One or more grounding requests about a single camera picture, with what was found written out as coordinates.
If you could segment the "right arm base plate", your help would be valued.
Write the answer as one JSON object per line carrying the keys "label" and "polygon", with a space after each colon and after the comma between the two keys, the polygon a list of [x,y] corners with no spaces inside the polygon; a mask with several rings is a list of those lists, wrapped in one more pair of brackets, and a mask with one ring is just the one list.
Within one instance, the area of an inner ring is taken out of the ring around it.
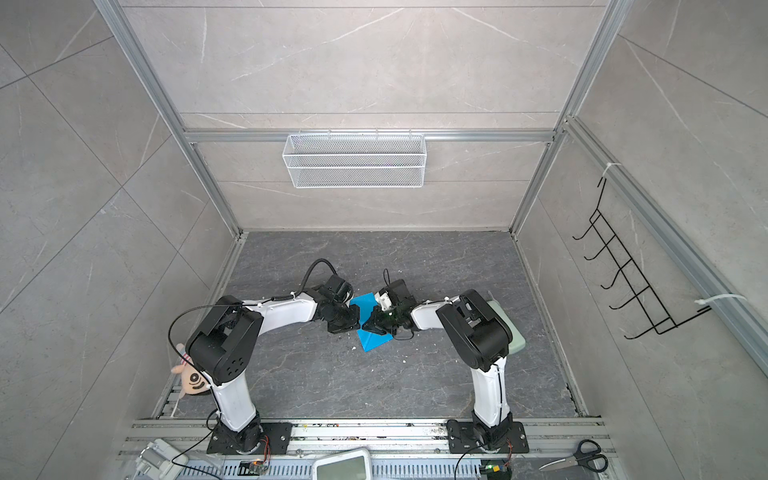
{"label": "right arm base plate", "polygon": [[511,419],[503,420],[495,427],[487,427],[481,421],[450,419],[445,423],[445,427],[452,454],[530,452],[523,424]]}

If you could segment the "blue square paper sheet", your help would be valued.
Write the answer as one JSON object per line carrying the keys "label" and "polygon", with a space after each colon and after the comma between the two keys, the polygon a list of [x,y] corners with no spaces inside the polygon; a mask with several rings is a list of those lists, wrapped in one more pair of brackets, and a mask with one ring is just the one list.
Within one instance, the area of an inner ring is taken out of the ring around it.
{"label": "blue square paper sheet", "polygon": [[353,298],[350,301],[351,306],[357,306],[359,308],[359,324],[360,328],[357,331],[361,346],[364,352],[369,352],[393,339],[391,334],[379,335],[371,333],[363,329],[363,326],[370,319],[373,308],[377,305],[373,293],[368,293]]}

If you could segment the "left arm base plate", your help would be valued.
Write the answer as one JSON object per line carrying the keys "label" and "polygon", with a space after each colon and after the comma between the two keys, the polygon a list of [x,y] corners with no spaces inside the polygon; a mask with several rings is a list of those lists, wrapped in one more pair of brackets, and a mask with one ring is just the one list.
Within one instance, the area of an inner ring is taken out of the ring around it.
{"label": "left arm base plate", "polygon": [[285,455],[292,429],[293,424],[289,422],[267,422],[248,425],[241,432],[235,432],[219,422],[212,431],[206,453],[263,455],[268,450],[272,455]]}

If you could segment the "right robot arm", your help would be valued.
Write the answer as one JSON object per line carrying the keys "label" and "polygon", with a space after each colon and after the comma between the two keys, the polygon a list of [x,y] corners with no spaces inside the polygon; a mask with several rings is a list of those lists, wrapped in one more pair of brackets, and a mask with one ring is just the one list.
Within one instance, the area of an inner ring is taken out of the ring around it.
{"label": "right robot arm", "polygon": [[514,342],[510,322],[476,290],[438,301],[419,302],[403,280],[373,294],[371,312],[360,315],[361,329],[395,336],[442,329],[470,368],[474,388],[472,431],[486,449],[496,449],[512,429],[505,385],[506,358]]}

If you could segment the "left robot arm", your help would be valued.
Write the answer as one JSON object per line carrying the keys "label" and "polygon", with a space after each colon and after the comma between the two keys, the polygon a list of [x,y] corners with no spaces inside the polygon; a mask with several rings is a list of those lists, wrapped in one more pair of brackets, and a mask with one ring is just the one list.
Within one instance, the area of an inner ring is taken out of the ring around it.
{"label": "left robot arm", "polygon": [[259,301],[220,297],[185,345],[194,367],[208,380],[220,422],[240,433],[257,417],[245,371],[260,334],[293,324],[324,321],[332,334],[359,327],[360,309],[350,303],[353,287],[333,274],[325,283]]}

